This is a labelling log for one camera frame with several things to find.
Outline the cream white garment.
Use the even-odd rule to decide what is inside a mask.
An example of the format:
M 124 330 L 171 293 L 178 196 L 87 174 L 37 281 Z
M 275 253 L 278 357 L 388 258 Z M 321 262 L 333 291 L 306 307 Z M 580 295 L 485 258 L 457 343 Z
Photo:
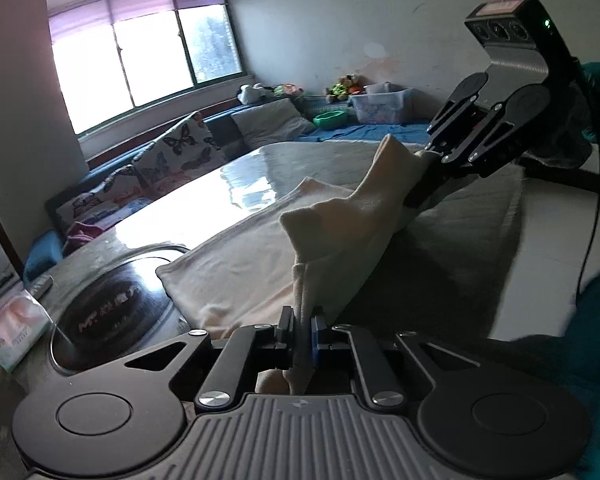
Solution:
M 403 201 L 429 164 L 385 136 L 358 187 L 304 178 L 276 203 L 157 271 L 189 323 L 214 338 L 275 323 L 289 304 L 297 323 L 290 370 L 266 370 L 258 393 L 299 394 L 312 375 L 310 317 L 334 322 L 377 266 L 391 237 L 416 212 Z

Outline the clear plastic storage box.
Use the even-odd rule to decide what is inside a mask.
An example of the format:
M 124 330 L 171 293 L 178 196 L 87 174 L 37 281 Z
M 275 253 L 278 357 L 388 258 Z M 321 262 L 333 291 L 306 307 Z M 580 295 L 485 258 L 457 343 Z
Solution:
M 351 96 L 350 105 L 360 124 L 405 124 L 413 118 L 413 89 L 360 93 Z

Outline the colourful plush toys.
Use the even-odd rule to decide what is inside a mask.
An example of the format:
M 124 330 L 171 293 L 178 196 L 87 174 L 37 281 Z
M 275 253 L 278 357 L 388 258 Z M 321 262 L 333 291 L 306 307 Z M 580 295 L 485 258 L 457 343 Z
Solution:
M 340 77 L 336 84 L 325 89 L 325 98 L 329 103 L 347 101 L 350 96 L 364 92 L 364 80 L 358 74 L 347 74 Z

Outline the green plastic bowl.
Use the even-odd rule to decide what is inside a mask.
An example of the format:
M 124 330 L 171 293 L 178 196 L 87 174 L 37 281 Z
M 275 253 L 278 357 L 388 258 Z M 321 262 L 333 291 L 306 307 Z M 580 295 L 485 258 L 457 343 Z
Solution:
M 316 128 L 323 130 L 335 130 L 343 128 L 347 125 L 349 114 L 344 110 L 329 110 L 316 115 L 313 118 L 313 123 Z

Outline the black round induction cooktop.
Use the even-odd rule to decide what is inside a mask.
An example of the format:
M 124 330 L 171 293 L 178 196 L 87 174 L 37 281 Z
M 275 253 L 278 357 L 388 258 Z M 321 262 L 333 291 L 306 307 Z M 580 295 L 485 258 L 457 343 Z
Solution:
M 184 252 L 178 246 L 145 249 L 81 286 L 50 338 L 53 368 L 63 375 L 81 373 L 188 332 L 157 274 Z

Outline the grey cushion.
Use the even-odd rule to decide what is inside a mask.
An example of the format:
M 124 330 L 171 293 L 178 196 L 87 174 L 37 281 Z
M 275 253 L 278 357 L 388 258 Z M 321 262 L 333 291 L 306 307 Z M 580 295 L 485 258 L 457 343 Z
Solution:
M 293 141 L 315 129 L 312 122 L 303 117 L 287 98 L 249 107 L 230 117 L 250 150 Z

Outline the white plush toy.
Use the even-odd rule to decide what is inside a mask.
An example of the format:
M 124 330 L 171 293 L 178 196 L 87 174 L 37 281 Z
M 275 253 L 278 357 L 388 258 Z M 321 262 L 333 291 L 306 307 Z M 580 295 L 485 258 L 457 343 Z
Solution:
M 238 92 L 236 99 L 242 105 L 254 105 L 274 98 L 274 90 L 272 87 L 264 86 L 257 82 L 256 84 L 243 84 Z

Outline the long butterfly print pillow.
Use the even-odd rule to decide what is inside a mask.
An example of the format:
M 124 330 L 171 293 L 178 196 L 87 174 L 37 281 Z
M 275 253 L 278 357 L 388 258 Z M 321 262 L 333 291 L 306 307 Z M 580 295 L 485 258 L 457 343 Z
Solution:
M 76 222 L 97 224 L 118 211 L 135 212 L 150 203 L 142 179 L 132 165 L 126 165 L 91 190 L 66 200 L 55 214 L 59 229 L 67 232 Z

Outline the large butterfly print pillow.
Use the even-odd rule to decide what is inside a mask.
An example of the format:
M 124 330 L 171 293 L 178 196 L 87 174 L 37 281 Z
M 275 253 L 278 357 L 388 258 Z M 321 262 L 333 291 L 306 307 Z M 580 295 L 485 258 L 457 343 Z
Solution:
M 155 198 L 165 196 L 226 163 L 211 130 L 193 112 L 148 145 L 132 161 Z

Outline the pink purple cloth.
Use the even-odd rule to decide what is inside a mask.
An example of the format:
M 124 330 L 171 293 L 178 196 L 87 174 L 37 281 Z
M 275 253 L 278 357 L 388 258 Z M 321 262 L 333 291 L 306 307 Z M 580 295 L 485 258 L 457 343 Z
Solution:
M 74 222 L 66 233 L 62 254 L 64 256 L 71 255 L 79 248 L 91 243 L 92 240 L 96 240 L 103 232 L 102 228 L 94 226 L 94 224 Z

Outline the grey remote control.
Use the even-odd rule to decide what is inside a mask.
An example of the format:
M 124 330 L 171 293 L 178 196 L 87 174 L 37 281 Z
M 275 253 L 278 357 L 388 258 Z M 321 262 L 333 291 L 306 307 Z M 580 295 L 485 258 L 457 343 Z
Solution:
M 54 284 L 54 279 L 51 275 L 44 274 L 39 276 L 35 281 L 31 282 L 27 287 L 29 294 L 38 299 L 45 296 Z

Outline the blue corner sofa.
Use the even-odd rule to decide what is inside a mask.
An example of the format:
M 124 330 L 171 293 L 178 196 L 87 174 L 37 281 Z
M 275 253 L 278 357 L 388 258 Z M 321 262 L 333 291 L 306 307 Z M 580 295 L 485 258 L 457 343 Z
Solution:
M 226 103 L 220 103 L 210 110 L 204 112 L 207 124 L 210 128 L 212 138 L 219 143 L 223 156 L 229 162 L 249 152 L 247 143 L 239 132 L 230 114 L 238 112 L 240 108 L 230 108 Z M 347 121 L 343 126 L 332 129 L 322 127 L 309 133 L 298 136 L 299 142 L 325 142 L 325 141 L 379 141 L 390 133 L 404 143 L 425 144 L 428 141 L 426 119 L 407 119 L 400 124 L 368 124 L 363 125 L 355 118 L 355 112 L 351 105 L 340 107 L 348 114 Z M 94 166 L 92 170 L 81 180 L 70 185 L 65 191 L 50 198 L 45 203 L 47 214 L 52 219 L 53 229 L 39 236 L 30 249 L 27 261 L 24 264 L 23 281 L 30 283 L 50 269 L 65 257 L 64 248 L 65 235 L 61 233 L 61 221 L 57 209 L 67 200 L 73 200 L 76 196 L 89 191 L 100 185 L 115 171 L 130 166 L 132 161 L 149 148 L 152 140 L 156 140 L 160 133 L 165 133 L 178 122 L 175 119 L 166 122 L 146 133 L 141 134 L 132 141 L 129 151 L 118 154 L 116 157 L 108 157 L 106 162 Z

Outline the pink tissue pack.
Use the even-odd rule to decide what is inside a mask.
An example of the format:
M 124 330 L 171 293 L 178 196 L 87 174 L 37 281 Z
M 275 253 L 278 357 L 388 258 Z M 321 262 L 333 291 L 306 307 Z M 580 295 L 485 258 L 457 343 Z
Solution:
M 22 290 L 0 303 L 0 367 L 11 372 L 52 324 L 42 304 Z

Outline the window with green frame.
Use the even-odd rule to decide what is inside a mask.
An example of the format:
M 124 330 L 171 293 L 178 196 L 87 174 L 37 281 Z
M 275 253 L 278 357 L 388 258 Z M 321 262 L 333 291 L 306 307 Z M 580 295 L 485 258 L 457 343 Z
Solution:
M 78 136 L 245 73 L 227 0 L 86 0 L 48 28 Z

